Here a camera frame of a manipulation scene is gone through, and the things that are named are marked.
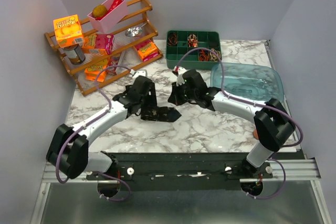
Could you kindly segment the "black leaf patterned tie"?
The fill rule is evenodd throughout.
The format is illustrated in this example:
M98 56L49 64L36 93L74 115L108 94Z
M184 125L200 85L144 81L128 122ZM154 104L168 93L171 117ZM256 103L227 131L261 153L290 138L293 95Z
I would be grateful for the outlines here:
M145 105L140 109L140 118L144 121L175 122L182 115L173 107Z

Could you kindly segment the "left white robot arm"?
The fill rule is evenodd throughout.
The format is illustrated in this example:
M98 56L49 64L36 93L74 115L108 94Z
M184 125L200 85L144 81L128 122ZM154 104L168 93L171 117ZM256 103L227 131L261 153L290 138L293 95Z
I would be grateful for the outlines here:
M101 111L73 126L62 124L56 128L46 160L55 166L55 175L61 184L83 172L98 172L104 179L116 175L112 159L101 152L89 152L89 147L115 124L157 107L155 84L147 77L147 72L134 72L133 78L133 84L109 99Z

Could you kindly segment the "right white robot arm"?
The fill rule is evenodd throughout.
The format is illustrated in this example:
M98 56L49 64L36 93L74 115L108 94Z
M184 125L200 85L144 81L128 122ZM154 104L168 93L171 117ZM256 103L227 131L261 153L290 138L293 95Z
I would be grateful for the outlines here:
M201 74L194 69L175 67L173 74L177 78L172 83L169 103L177 106L195 103L203 109L229 113L255 124L259 142L242 161L241 171L246 177L259 174L264 162L285 145L296 129L277 99L258 102L224 94L219 88L208 87Z

